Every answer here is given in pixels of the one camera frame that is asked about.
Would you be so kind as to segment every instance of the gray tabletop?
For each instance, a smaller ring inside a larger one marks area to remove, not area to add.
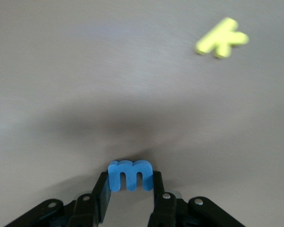
[[[195,53],[224,17],[250,42]],[[246,226],[284,226],[284,0],[0,1],[0,226],[90,191],[115,159]],[[147,226],[113,193],[102,226]]]

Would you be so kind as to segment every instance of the blue foam letter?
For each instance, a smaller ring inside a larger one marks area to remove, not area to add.
[[[135,191],[137,188],[137,173],[142,173],[144,190],[150,191],[153,188],[152,166],[148,161],[112,161],[108,166],[108,179],[110,190],[113,192],[121,188],[121,173],[125,173],[126,188],[129,191]]]

